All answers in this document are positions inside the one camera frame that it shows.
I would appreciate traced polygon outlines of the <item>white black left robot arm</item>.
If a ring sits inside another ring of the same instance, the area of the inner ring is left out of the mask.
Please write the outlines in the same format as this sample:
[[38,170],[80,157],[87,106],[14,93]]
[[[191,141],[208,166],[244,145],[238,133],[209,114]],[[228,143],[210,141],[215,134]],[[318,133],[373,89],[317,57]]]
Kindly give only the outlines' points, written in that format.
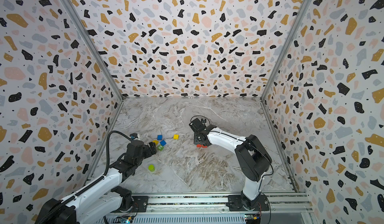
[[138,213],[146,208],[147,198],[136,201],[132,192],[121,187],[143,162],[157,152],[156,144],[133,140],[119,160],[112,163],[106,174],[61,200],[50,199],[40,210],[37,224],[93,224],[106,215],[117,212]]

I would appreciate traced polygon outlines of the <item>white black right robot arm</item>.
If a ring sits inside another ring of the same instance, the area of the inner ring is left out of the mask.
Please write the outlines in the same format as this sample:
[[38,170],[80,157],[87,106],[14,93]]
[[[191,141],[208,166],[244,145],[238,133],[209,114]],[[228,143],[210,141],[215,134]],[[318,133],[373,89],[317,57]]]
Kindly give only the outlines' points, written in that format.
[[245,176],[245,185],[239,196],[229,198],[231,211],[253,211],[261,208],[258,203],[261,196],[261,185],[264,176],[272,168],[272,159],[260,140],[250,135],[236,136],[227,133],[215,125],[206,126],[199,119],[189,124],[194,132],[194,144],[199,147],[216,145],[234,153],[241,171]]

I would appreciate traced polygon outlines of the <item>green cylinder block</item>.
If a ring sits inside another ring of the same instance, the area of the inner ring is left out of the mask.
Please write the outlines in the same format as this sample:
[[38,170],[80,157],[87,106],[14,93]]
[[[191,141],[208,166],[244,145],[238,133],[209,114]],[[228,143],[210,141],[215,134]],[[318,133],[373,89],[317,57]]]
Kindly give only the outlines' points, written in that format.
[[156,170],[154,165],[149,165],[148,169],[149,169],[150,172],[154,172]]

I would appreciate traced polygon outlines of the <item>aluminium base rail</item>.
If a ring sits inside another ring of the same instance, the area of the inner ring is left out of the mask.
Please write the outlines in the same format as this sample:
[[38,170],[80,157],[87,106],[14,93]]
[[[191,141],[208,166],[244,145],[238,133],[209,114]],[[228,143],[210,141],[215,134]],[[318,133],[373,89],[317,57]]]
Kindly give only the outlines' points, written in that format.
[[315,224],[304,193],[262,193],[253,208],[239,193],[164,193],[133,196],[134,209],[112,212],[99,224]]

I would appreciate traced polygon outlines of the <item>left wall corner aluminium post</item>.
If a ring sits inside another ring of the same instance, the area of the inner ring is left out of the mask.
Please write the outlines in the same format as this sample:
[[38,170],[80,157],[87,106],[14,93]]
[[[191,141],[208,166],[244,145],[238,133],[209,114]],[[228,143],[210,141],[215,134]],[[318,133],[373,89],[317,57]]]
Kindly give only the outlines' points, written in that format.
[[81,19],[80,19],[78,13],[76,12],[73,4],[71,3],[71,0],[60,0],[60,2],[63,4],[64,8],[66,9],[66,11],[68,13],[68,15],[72,19],[73,24],[77,28],[81,38],[84,40],[84,42],[85,42],[86,46],[88,47],[90,53],[96,59],[99,67],[101,68],[101,70],[104,73],[105,78],[107,79],[108,83],[110,84],[111,89],[114,91],[115,95],[118,97],[120,102],[122,102],[124,100],[123,99],[123,95],[120,93],[117,84],[115,83],[115,81],[114,81],[111,73],[109,72],[107,66],[105,65],[104,60],[102,59],[100,53],[98,52],[98,50],[96,49],[93,41],[91,40],[91,38],[90,38],[90,36],[89,36],[89,34],[87,32],[87,29],[82,24]]

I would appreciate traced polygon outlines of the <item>wall corner aluminium post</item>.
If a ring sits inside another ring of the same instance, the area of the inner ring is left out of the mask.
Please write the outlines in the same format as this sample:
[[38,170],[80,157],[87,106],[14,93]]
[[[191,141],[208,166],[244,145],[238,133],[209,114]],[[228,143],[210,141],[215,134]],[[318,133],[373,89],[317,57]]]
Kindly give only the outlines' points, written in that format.
[[282,64],[283,64],[283,61],[289,51],[289,48],[296,36],[296,33],[303,21],[303,18],[306,14],[306,11],[308,9],[308,6],[310,4],[310,1],[311,0],[303,0],[303,3],[301,4],[299,10],[298,10],[298,14],[293,22],[293,25],[288,33],[288,36],[284,42],[284,45],[282,47],[282,51],[280,52],[279,56],[278,56],[278,59],[277,59],[277,63],[275,64],[273,70],[271,71],[271,75],[270,75],[270,78],[268,79],[267,81],[267,84],[265,86],[265,89],[262,93],[262,96],[261,96],[261,102],[263,103],[264,100],[267,99],[267,96],[268,96],[268,92],[269,90],[271,89],[273,83],[274,83],[274,79],[275,77],[278,75],[278,71],[279,69],[281,68]]
[[87,29],[82,24],[81,19],[80,19],[78,13],[76,12],[73,4],[71,3],[71,0],[60,0],[60,2],[63,4],[64,8],[66,9],[66,11],[68,13],[68,15],[72,19],[73,24],[77,28],[81,38],[84,40],[84,42],[85,42],[86,46],[88,47],[90,53],[96,59],[99,67],[101,68],[101,70],[104,73],[105,78],[107,79],[108,83],[110,84],[111,89],[114,91],[115,95],[118,97],[120,102],[122,102],[124,100],[123,99],[123,95],[120,93],[117,84],[115,83],[115,81],[114,81],[111,73],[109,72],[107,66],[105,65],[104,60],[102,59],[100,53],[98,52],[98,50],[96,49],[93,41],[91,40],[91,38],[90,38],[90,36],[89,36],[89,34],[87,32]]

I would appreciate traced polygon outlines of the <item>right wall corner aluminium post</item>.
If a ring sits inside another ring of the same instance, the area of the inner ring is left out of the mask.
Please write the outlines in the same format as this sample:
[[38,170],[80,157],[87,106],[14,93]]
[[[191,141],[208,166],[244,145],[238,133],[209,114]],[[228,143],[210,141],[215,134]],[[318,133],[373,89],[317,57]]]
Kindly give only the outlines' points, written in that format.
[[303,0],[303,3],[301,4],[299,10],[298,10],[298,14],[293,22],[293,25],[288,33],[288,36],[284,42],[284,45],[282,47],[282,51],[280,52],[279,56],[278,56],[278,59],[277,59],[277,63],[275,64],[273,70],[271,71],[271,75],[270,75],[270,78],[268,79],[267,81],[267,84],[265,86],[265,89],[262,93],[262,96],[261,96],[261,102],[263,103],[264,100],[267,99],[267,96],[268,96],[268,92],[269,90],[271,89],[273,83],[274,83],[274,79],[275,77],[278,75],[278,71],[279,69],[281,68],[282,64],[283,64],[283,61],[289,51],[289,48],[296,36],[296,33],[303,21],[303,18],[306,14],[306,11],[308,9],[308,6],[310,4],[310,1],[311,0]]

